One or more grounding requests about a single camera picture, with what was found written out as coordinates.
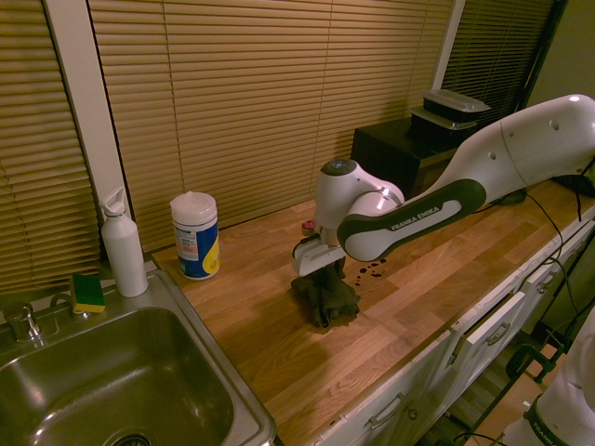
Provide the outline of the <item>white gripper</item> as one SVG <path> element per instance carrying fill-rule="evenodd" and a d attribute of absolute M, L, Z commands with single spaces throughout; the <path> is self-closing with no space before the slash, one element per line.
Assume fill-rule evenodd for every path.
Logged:
<path fill-rule="evenodd" d="M 321 241 L 320 235 L 311 235 L 302 239 L 293 249 L 292 267 L 294 272 L 305 277 L 318 269 L 333 264 L 333 271 L 343 280 L 346 277 L 345 251 L 340 246 L 330 246 Z"/>

